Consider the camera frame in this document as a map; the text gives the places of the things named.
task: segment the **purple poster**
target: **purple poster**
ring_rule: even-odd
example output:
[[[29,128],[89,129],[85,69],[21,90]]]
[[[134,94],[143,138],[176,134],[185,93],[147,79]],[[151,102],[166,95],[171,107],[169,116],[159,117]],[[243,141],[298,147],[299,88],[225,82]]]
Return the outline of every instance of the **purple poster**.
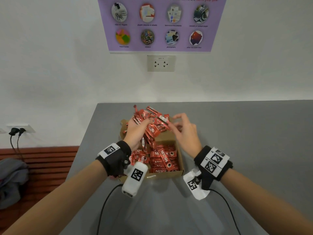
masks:
[[[110,52],[210,52],[226,0],[98,0]]]

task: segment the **outlet plate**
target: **outlet plate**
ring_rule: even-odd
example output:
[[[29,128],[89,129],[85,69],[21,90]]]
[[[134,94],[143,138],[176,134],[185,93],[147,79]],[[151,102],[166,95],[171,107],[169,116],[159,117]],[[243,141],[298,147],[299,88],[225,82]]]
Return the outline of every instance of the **outlet plate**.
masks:
[[[6,133],[6,131],[4,131],[2,128],[0,128],[0,134],[2,133]]]
[[[148,72],[174,72],[176,56],[148,55]]]
[[[14,124],[7,124],[7,127],[10,128],[24,128],[26,131],[24,133],[35,133],[35,130],[29,125],[25,123],[14,123]]]

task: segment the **brown cardboard box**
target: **brown cardboard box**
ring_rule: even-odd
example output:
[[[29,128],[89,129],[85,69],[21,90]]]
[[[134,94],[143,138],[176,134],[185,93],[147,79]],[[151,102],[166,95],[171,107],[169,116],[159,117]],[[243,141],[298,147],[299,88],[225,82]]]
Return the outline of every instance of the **brown cardboard box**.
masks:
[[[126,134],[123,134],[124,130],[127,130],[126,127],[126,120],[121,120],[122,128],[120,130],[120,137],[123,140],[125,138]],[[165,178],[172,178],[172,177],[179,177],[182,176],[184,173],[184,165],[182,163],[182,154],[180,152],[180,148],[178,143],[175,140],[175,135],[171,131],[164,131],[160,133],[158,137],[155,138],[156,144],[157,145],[175,145],[176,150],[177,150],[177,157],[178,157],[178,163],[179,163],[179,171],[168,171],[168,172],[159,172],[159,173],[148,173],[146,174],[147,179],[165,179]],[[124,183],[126,180],[127,176],[121,176],[119,180]]]

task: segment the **gray table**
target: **gray table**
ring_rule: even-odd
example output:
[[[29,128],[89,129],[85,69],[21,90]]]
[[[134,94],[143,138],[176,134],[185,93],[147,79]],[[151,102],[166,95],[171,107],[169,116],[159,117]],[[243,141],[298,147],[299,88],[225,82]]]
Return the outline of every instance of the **gray table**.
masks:
[[[313,219],[313,101],[141,103],[163,114],[185,112],[198,126],[203,145],[227,153],[235,169],[284,198]],[[68,178],[116,142],[120,120],[133,103],[98,104]],[[194,167],[183,152],[186,171]],[[102,204],[118,181],[107,179],[61,234],[96,234]],[[228,200],[244,234],[266,234],[220,184],[213,188]],[[131,199],[117,189],[108,200],[100,234],[238,234],[225,202],[211,192],[195,200],[182,177],[149,180]]]

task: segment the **circular picture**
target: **circular picture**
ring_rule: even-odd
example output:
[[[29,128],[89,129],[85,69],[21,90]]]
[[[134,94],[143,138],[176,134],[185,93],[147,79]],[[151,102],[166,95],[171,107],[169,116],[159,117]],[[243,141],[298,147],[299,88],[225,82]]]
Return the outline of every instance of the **circular picture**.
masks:
[[[116,31],[115,38],[118,41],[118,43],[126,45],[131,41],[131,35],[127,30],[120,29]]]
[[[151,4],[143,4],[140,7],[140,18],[148,23],[151,22],[154,18],[154,7]]]
[[[122,3],[114,3],[111,8],[113,18],[118,22],[124,22],[127,18],[126,7]]]
[[[176,23],[180,20],[180,17],[182,15],[182,9],[177,4],[172,4],[167,9],[167,19],[170,21],[170,23]]]
[[[197,6],[194,12],[194,20],[196,23],[203,23],[209,16],[209,8],[206,5]]]
[[[154,33],[151,30],[144,30],[141,33],[141,41],[146,45],[153,43]]]
[[[203,34],[200,30],[196,30],[194,32],[191,33],[190,37],[189,37],[189,42],[192,45],[198,45],[201,43],[203,39]]]
[[[166,33],[165,37],[166,43],[169,45],[174,45],[178,42],[178,32],[175,30],[170,30]]]

